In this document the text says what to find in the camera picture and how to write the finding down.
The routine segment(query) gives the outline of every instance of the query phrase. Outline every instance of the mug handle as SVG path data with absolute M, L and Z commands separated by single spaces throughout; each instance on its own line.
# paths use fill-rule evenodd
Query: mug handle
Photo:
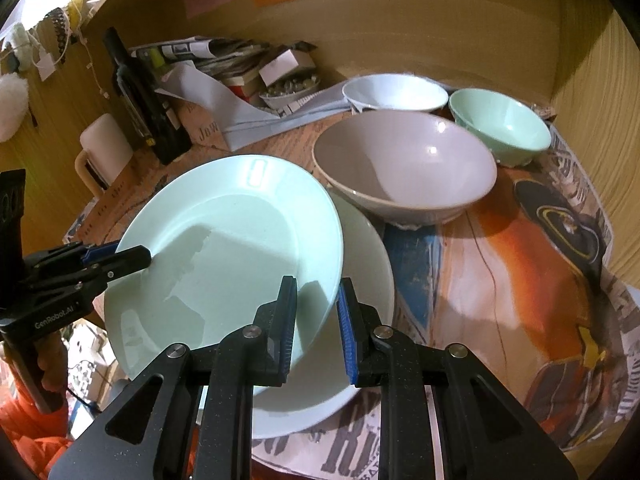
M 91 191 L 91 193 L 93 193 L 96 198 L 100 198 L 104 194 L 104 191 L 100 187 L 100 184 L 95 181 L 91 173 L 89 173 L 89 170 L 86 168 L 86 165 L 88 163 L 89 154 L 86 151 L 82 150 L 82 152 L 80 152 L 78 156 L 76 156 L 76 162 L 74 163 L 76 167 L 76 173 L 80 177 L 80 180 L 84 182 L 84 185 L 89 188 L 89 191 Z

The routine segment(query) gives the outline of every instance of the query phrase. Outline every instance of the screw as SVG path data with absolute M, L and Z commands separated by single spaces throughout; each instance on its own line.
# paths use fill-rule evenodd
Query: screw
M 466 346 L 461 345 L 460 343 L 453 343 L 453 345 L 449 345 L 449 353 L 453 355 L 453 357 L 464 359 L 469 355 L 469 350 Z
M 242 335 L 247 339 L 255 339 L 262 333 L 259 326 L 247 325 L 242 329 Z
M 394 329 L 387 325 L 380 325 L 373 329 L 373 335 L 378 339 L 389 339 L 394 334 Z
M 166 349 L 166 354 L 171 359 L 176 359 L 178 357 L 182 357 L 186 351 L 187 347 L 185 345 L 182 343 L 174 343 Z

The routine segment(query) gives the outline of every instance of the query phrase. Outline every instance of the stack of papers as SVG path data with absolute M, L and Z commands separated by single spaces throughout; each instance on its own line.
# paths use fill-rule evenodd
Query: stack of papers
M 215 118 L 229 149 L 235 151 L 267 137 L 350 110 L 350 104 L 342 95 L 343 85 L 339 83 L 318 92 L 297 109 L 295 105 L 290 105 L 290 114 L 284 117 L 243 101 L 220 81 L 188 63 L 176 64 L 162 78 L 160 88 L 156 91 L 206 108 Z

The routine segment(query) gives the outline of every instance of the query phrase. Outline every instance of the black bottle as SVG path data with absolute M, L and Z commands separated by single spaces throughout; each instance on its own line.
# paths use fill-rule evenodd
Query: black bottle
M 166 97 L 154 91 L 153 75 L 140 60 L 129 55 L 115 28 L 108 28 L 102 41 L 115 67 L 115 90 L 146 145 L 164 165 L 188 152 L 192 146 L 189 134 Z

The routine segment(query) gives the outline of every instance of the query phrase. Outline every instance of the fluffy white object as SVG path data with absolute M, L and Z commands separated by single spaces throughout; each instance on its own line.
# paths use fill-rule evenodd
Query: fluffy white object
M 20 72 L 26 72 L 31 68 L 33 59 L 33 47 L 24 25 L 20 22 L 14 23 L 6 35 L 6 42 L 14 49 L 15 57 L 20 62 Z
M 20 128 L 29 110 L 29 84 L 17 74 L 0 76 L 0 142 L 6 142 Z

